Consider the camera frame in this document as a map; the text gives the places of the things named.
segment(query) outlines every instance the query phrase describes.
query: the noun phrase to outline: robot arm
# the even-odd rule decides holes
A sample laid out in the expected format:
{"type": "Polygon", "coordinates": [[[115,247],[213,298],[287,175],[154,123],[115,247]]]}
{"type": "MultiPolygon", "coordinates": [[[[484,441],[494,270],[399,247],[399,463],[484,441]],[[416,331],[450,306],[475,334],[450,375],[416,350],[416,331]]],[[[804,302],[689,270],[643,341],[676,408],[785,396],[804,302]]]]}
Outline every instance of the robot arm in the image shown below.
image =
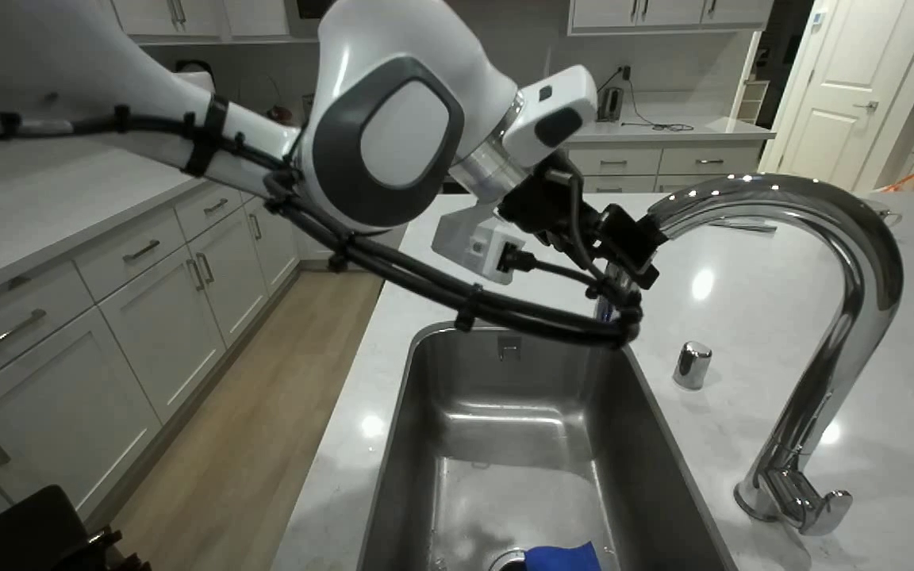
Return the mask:
{"type": "Polygon", "coordinates": [[[88,0],[0,0],[4,141],[107,138],[260,195],[341,256],[458,307],[462,323],[484,318],[580,343],[635,335],[635,298],[592,270],[592,256],[615,260],[604,244],[610,217],[586,208],[580,175],[551,159],[592,119],[586,71],[518,92],[445,0],[335,0],[320,23],[313,112],[299,134],[162,71],[105,9],[88,0]],[[512,260],[523,270],[523,256],[512,256],[518,237],[494,231],[502,213],[589,270],[574,277],[589,296],[619,302],[622,323],[493,296],[362,237],[424,213],[445,182],[461,182],[479,207],[442,224],[442,253],[494,278],[518,266],[512,260]],[[493,266],[475,253],[481,230],[493,266]]]}

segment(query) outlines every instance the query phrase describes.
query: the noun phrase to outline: chrome faucet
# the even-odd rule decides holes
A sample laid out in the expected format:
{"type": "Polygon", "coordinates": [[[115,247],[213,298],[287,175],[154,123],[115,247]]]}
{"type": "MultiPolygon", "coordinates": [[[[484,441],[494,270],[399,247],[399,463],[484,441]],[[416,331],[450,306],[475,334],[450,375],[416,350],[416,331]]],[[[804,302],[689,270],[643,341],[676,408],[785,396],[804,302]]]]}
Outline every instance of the chrome faucet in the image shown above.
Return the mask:
{"type": "Polygon", "coordinates": [[[819,495],[804,471],[897,310],[905,277],[889,224],[847,191],[781,175],[704,182],[664,196],[647,217],[668,242],[719,220],[773,220],[807,230],[835,250],[843,273],[841,310],[737,486],[749,517],[787,519],[807,535],[831,532],[854,498],[843,488],[819,495]]]}

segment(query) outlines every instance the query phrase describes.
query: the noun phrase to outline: wooden floor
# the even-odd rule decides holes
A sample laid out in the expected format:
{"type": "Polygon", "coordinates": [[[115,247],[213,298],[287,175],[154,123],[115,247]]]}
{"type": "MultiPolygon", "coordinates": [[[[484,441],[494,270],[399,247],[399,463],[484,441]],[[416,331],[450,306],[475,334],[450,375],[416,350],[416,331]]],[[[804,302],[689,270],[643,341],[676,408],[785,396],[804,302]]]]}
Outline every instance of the wooden floor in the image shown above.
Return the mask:
{"type": "Polygon", "coordinates": [[[115,517],[154,571],[266,571],[380,278],[305,273],[115,517]]]}

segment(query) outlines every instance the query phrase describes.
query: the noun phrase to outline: kitchen counter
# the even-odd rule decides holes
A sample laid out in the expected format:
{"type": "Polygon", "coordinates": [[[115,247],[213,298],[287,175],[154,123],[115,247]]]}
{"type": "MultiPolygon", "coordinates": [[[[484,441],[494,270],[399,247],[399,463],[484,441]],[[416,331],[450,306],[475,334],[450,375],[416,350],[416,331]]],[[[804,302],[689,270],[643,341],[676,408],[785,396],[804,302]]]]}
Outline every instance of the kitchen counter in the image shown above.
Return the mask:
{"type": "MultiPolygon", "coordinates": [[[[592,202],[604,199],[643,213],[658,196],[627,195],[592,202]]],[[[408,224],[404,250],[467,277],[428,247],[433,220],[462,202],[462,196],[436,199],[408,224]]],[[[857,495],[847,519],[823,541],[749,519],[732,505],[732,486],[767,437],[836,307],[841,277],[831,250],[796,230],[777,230],[777,236],[700,230],[658,256],[664,277],[643,296],[643,334],[630,351],[742,571],[914,568],[914,196],[889,196],[885,207],[897,213],[890,230],[905,250],[908,290],[890,334],[808,459],[808,478],[823,493],[841,486],[857,495]],[[671,384],[671,358],[685,341],[700,341],[718,351],[704,390],[671,384]]],[[[506,292],[589,314],[580,290],[560,278],[518,277],[506,292]]],[[[408,343],[424,326],[450,320],[450,310],[397,285],[380,292],[295,501],[275,568],[355,568],[408,343]]]]}
{"type": "Polygon", "coordinates": [[[615,123],[586,123],[569,141],[569,146],[586,143],[754,143],[772,141],[772,130],[732,122],[732,119],[671,119],[671,122],[615,122],[615,123]]]}
{"type": "Polygon", "coordinates": [[[84,141],[0,146],[0,285],[192,188],[167,166],[84,141]]]}

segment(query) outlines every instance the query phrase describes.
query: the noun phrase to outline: stainless steel sink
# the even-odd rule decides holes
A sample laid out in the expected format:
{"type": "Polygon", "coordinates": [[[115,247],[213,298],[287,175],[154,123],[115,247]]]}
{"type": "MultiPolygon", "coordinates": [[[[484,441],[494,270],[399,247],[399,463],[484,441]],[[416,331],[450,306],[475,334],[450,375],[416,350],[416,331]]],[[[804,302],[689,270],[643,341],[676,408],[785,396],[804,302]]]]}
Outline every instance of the stainless steel sink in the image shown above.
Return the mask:
{"type": "Polygon", "coordinates": [[[514,571],[592,543],[604,571],[732,568],[627,351],[504,331],[412,346],[363,571],[514,571]]]}

